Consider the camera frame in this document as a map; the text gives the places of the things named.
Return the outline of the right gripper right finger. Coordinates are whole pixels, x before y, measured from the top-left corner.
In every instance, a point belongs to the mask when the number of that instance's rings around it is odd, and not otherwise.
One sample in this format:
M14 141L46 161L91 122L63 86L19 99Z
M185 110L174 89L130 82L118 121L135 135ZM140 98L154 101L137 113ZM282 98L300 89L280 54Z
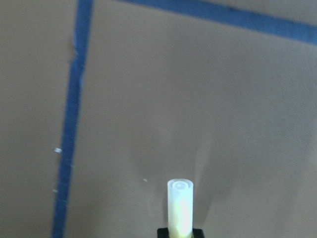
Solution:
M202 229L193 228L192 232L193 232L192 238L204 238L204 232Z

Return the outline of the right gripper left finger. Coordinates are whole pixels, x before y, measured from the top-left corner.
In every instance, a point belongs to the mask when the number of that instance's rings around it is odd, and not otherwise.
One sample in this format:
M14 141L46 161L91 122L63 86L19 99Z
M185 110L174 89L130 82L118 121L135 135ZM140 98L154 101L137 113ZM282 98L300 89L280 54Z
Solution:
M169 238L168 228L158 228L157 229L157 238Z

